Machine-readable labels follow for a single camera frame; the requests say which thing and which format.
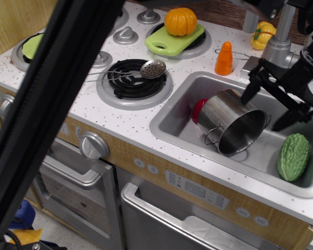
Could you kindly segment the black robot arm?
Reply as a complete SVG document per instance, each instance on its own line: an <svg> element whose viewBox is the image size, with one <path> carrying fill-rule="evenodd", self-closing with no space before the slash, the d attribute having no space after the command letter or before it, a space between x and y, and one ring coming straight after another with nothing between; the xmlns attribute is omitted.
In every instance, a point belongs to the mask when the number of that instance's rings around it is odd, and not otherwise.
<svg viewBox="0 0 313 250"><path fill-rule="evenodd" d="M0 239L65 118L95 129L110 146L108 161L283 249L313 239L313 191L265 176L259 167L282 138L264 136L252 167L206 148L165 140L158 126L169 103L136 116L106 105L83 84L96 51L123 3L60 1L35 62L27 71L0 133Z"/></svg>

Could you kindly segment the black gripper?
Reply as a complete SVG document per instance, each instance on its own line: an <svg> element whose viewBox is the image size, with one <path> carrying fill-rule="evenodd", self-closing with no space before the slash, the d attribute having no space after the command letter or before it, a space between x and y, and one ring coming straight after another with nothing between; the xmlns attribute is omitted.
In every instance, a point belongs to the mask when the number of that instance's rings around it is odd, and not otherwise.
<svg viewBox="0 0 313 250"><path fill-rule="evenodd" d="M250 83L241 97L246 105L264 88L288 111L273 125L272 131L281 131L296 122L307 123L313 116L313 94L308 83L313 79L313 49L301 51L300 59L290 68L283 69L260 59L249 73Z"/></svg>

